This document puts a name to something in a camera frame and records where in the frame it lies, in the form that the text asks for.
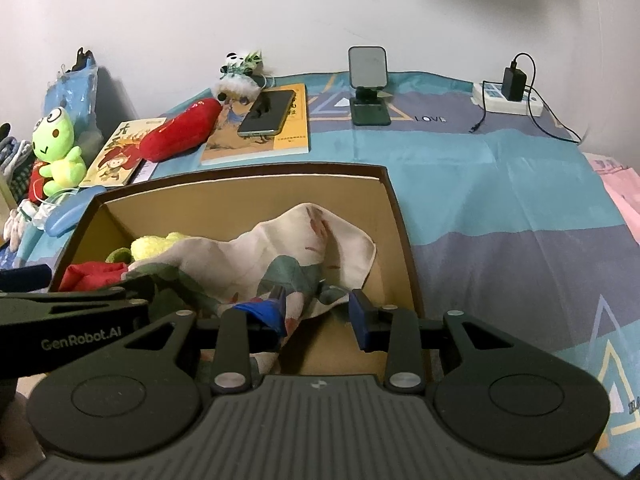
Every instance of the pink cloth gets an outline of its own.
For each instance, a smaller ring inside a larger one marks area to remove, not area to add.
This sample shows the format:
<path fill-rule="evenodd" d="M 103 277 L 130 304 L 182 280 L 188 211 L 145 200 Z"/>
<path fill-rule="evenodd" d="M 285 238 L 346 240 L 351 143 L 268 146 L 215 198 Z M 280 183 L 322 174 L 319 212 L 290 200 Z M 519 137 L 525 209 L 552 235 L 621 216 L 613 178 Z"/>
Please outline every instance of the pink cloth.
<path fill-rule="evenodd" d="M 640 175 L 614 158 L 586 154 L 636 242 L 640 243 Z"/>

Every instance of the blue bedspread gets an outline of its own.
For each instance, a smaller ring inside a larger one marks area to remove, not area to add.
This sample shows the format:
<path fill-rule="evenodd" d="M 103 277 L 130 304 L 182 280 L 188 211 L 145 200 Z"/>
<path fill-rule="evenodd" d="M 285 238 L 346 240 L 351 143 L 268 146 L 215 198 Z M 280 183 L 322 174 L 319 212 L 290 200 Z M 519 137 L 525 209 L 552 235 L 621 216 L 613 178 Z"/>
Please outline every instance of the blue bedspread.
<path fill-rule="evenodd" d="M 489 114 L 469 134 L 481 117 L 471 85 L 436 75 L 390 75 L 392 124 L 370 129 L 351 124 L 346 74 L 278 83 L 299 81 L 311 152 L 248 164 L 386 166 L 427 315 L 460 308 L 590 371 L 611 399 L 598 454 L 623 474 L 640 462 L 640 248 L 577 147 L 527 117 Z M 548 115 L 541 124 L 564 136 Z M 202 169 L 200 151 L 160 164 L 154 178 Z M 30 230 L 18 262 L 53 265 L 67 239 Z"/>

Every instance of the metal screw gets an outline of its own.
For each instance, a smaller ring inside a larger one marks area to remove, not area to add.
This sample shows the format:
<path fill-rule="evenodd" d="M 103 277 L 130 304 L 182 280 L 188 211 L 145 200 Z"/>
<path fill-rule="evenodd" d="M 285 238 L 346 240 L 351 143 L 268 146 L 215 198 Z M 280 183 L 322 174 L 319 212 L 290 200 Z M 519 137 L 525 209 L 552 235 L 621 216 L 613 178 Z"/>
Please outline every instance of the metal screw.
<path fill-rule="evenodd" d="M 215 382 L 220 388 L 230 389 L 239 388 L 246 382 L 246 379 L 244 378 L 244 375 L 239 374 L 238 372 L 224 372 L 223 374 L 216 375 L 213 382 Z"/>
<path fill-rule="evenodd" d="M 389 377 L 389 382 L 396 388 L 415 388 L 422 381 L 412 372 L 398 372 Z"/>

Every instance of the plastic bag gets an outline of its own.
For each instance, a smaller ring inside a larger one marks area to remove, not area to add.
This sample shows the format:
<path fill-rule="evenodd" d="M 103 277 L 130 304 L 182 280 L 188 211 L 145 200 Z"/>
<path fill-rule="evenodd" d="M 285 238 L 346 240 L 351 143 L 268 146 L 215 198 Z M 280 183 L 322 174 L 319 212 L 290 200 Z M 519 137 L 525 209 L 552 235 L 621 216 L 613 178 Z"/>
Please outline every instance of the plastic bag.
<path fill-rule="evenodd" d="M 82 48 L 73 68 L 58 73 L 49 86 L 44 99 L 43 116 L 53 108 L 63 107 L 74 124 L 76 146 L 82 149 L 82 159 L 89 166 L 104 146 L 102 133 L 95 124 L 95 93 L 98 82 L 98 65 L 94 55 Z"/>

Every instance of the smartphone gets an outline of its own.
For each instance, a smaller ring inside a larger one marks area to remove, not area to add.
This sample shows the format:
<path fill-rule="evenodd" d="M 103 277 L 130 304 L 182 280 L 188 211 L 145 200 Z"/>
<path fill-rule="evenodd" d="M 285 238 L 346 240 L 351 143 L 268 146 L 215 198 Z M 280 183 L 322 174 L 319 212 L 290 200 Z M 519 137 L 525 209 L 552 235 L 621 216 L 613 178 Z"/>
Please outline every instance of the smartphone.
<path fill-rule="evenodd" d="M 274 137 L 282 131 L 284 121 L 296 93 L 293 90 L 261 92 L 238 128 L 238 135 L 247 137 Z"/>

